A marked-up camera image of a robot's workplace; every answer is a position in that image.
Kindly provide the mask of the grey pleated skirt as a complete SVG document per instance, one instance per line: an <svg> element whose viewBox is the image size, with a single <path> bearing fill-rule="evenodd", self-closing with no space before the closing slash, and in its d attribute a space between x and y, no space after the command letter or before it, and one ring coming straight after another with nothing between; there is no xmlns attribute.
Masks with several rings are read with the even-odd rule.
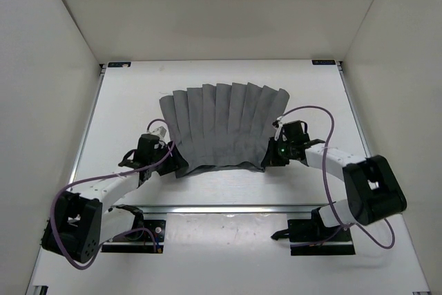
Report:
<svg viewBox="0 0 442 295"><path fill-rule="evenodd" d="M176 177L225 169L263 172L273 122L288 101L286 90L252 83L204 84L162 97L170 138L186 162Z"/></svg>

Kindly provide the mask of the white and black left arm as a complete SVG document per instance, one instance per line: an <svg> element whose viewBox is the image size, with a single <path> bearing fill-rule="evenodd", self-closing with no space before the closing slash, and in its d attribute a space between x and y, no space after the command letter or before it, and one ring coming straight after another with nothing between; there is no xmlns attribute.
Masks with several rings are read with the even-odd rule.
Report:
<svg viewBox="0 0 442 295"><path fill-rule="evenodd" d="M109 240L154 238L138 207L118 200L140 188L153 173L166 175L185 166L173 142L159 127L142 134L116 172L66 185L55 196L41 247L64 256L76 269L90 267Z"/></svg>

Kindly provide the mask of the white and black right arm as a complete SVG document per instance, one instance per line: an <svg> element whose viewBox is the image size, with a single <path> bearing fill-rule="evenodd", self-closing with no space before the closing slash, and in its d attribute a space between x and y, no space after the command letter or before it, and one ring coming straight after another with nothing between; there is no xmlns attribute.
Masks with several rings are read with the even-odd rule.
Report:
<svg viewBox="0 0 442 295"><path fill-rule="evenodd" d="M322 140L312 140L301 121L283 124L276 120L273 126L276 133L269 139L263 166L286 166L295 160L321 170L328 200L331 193L327 176L338 178L345 186L344 200L329 202L311 212L309 230L314 238L325 240L336 227L367 226L407 209L405 195L383 156L367 158L328 147Z"/></svg>

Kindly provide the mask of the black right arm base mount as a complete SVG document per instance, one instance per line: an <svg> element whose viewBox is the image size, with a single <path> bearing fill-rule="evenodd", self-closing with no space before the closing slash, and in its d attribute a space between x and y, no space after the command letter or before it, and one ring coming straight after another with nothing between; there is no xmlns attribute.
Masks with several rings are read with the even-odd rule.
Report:
<svg viewBox="0 0 442 295"><path fill-rule="evenodd" d="M314 209L310 218L289 219L287 228L271 235L272 240L288 240L292 256L353 256L356 254L350 230L326 227Z"/></svg>

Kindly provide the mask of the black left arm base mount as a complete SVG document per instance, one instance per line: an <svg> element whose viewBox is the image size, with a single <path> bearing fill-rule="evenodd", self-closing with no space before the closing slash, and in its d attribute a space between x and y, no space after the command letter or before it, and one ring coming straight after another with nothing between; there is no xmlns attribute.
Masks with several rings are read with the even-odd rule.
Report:
<svg viewBox="0 0 442 295"><path fill-rule="evenodd" d="M139 207L117 205L104 213L100 241L103 253L162 254L166 221L148 219Z"/></svg>

